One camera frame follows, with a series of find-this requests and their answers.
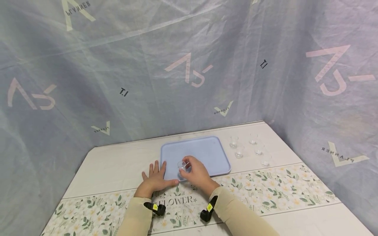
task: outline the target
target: wall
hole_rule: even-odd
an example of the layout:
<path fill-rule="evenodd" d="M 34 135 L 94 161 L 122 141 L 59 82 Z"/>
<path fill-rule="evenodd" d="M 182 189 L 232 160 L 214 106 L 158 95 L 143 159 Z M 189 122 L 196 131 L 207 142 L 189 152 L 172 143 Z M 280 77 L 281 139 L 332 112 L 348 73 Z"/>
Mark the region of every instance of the wall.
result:
<path fill-rule="evenodd" d="M 375 1 L 0 3 L 0 231 L 94 146 L 265 120 L 375 234 Z"/>

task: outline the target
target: floral table runner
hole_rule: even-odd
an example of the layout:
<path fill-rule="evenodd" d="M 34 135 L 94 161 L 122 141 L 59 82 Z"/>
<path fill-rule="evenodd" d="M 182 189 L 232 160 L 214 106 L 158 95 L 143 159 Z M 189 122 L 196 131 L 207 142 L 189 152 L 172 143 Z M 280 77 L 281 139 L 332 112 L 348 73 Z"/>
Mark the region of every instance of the floral table runner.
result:
<path fill-rule="evenodd" d="M 303 163 L 213 179 L 261 216 L 340 202 Z M 115 236 L 134 192 L 132 189 L 62 199 L 41 235 Z M 153 215 L 150 234 L 205 225 L 200 212 L 208 200 L 187 182 L 155 193 L 153 201 L 164 204 L 166 213 L 162 217 Z M 221 222 L 214 215 L 207 225 Z"/>

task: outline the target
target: beige sleeve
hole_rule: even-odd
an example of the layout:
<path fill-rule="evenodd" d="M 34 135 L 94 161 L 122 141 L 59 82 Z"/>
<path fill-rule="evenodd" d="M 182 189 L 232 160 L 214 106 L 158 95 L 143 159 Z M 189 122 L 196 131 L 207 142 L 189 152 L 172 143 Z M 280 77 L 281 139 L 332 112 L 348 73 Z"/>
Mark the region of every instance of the beige sleeve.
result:
<path fill-rule="evenodd" d="M 218 195 L 214 211 L 227 225 L 232 236 L 279 236 L 260 216 L 237 200 L 227 189 L 216 188 L 210 200 Z"/>
<path fill-rule="evenodd" d="M 151 227 L 152 210 L 143 205 L 145 202 L 151 202 L 151 199 L 134 197 L 130 200 L 117 236 L 147 236 Z"/>

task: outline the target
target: glass cup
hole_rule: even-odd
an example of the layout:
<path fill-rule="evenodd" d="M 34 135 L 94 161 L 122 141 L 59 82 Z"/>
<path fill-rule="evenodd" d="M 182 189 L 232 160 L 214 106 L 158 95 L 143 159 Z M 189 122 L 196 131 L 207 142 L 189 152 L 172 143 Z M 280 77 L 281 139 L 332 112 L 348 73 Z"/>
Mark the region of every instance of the glass cup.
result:
<path fill-rule="evenodd" d="M 264 167 L 267 167 L 267 166 L 269 166 L 269 163 L 270 163 L 271 160 L 272 160 L 272 155 L 265 152 L 262 155 L 261 165 L 264 166 Z"/>
<path fill-rule="evenodd" d="M 236 153 L 235 156 L 237 158 L 242 158 L 243 157 L 243 152 L 244 152 L 244 146 L 241 144 L 238 144 L 236 147 Z"/>
<path fill-rule="evenodd" d="M 264 147 L 265 147 L 265 145 L 263 145 L 262 143 L 259 143 L 258 145 L 256 145 L 255 154 L 259 156 L 259 155 L 263 154 L 263 152 L 265 153 Z"/>
<path fill-rule="evenodd" d="M 239 138 L 237 136 L 231 136 L 231 143 L 230 143 L 231 148 L 236 148 L 238 139 Z"/>
<path fill-rule="evenodd" d="M 186 165 L 187 165 L 187 164 L 189 164 L 189 162 L 188 162 L 188 163 L 185 163 L 184 161 L 180 161 L 180 162 L 177 163 L 177 167 L 178 167 L 179 169 L 182 169 L 182 170 L 184 170 L 185 172 L 187 172 L 187 170 L 186 170 Z"/>
<path fill-rule="evenodd" d="M 257 144 L 257 143 L 258 143 L 258 141 L 257 141 L 257 138 L 258 138 L 258 137 L 259 137 L 258 134 L 251 133 L 251 134 L 249 135 L 249 143 L 252 144 L 252 145 Z"/>

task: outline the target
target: blue tray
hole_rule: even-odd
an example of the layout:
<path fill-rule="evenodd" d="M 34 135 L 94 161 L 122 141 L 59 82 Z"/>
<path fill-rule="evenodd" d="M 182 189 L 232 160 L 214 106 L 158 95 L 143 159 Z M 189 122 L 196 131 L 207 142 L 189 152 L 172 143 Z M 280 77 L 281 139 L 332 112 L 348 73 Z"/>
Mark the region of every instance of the blue tray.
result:
<path fill-rule="evenodd" d="M 228 174 L 231 165 L 219 139 L 215 136 L 166 143 L 161 146 L 160 164 L 167 162 L 165 180 L 184 181 L 178 172 L 177 163 L 185 156 L 194 156 L 206 167 L 210 176 Z"/>

